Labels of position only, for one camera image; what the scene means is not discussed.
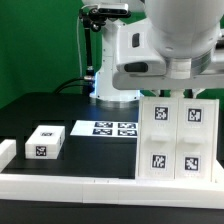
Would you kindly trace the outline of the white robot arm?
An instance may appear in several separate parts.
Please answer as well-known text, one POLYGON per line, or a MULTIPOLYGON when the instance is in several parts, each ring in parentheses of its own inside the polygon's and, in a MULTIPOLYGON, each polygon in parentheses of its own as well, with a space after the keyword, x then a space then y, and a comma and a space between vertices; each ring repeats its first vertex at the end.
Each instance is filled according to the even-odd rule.
POLYGON ((90 27, 103 30, 97 98, 132 99, 140 90, 224 87, 224 0, 82 0, 90 27))

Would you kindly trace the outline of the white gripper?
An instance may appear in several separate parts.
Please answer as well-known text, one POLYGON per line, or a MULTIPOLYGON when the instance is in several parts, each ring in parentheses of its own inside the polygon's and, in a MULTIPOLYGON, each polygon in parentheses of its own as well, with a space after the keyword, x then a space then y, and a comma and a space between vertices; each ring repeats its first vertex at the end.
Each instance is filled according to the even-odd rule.
POLYGON ((224 49, 191 61, 168 60, 165 74, 117 72, 112 83, 119 90, 153 90, 156 97, 170 97, 170 90, 186 89, 185 97, 196 99, 204 89, 224 88, 224 49))

